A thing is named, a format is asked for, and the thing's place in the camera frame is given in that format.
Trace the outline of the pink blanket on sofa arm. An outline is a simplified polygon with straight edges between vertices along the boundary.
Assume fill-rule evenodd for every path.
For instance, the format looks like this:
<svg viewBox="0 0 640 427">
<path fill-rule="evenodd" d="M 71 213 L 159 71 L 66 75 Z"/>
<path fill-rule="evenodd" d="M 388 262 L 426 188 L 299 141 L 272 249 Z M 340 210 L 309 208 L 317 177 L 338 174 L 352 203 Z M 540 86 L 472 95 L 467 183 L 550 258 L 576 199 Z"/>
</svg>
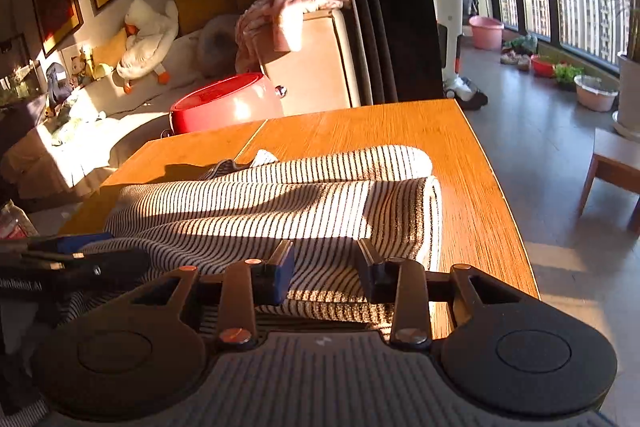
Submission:
<svg viewBox="0 0 640 427">
<path fill-rule="evenodd" d="M 341 9 L 350 0 L 256 0 L 235 25 L 235 72 L 255 72 L 259 61 L 253 40 L 262 28 L 272 31 L 278 52 L 299 52 L 303 47 L 303 22 L 307 13 Z"/>
</svg>

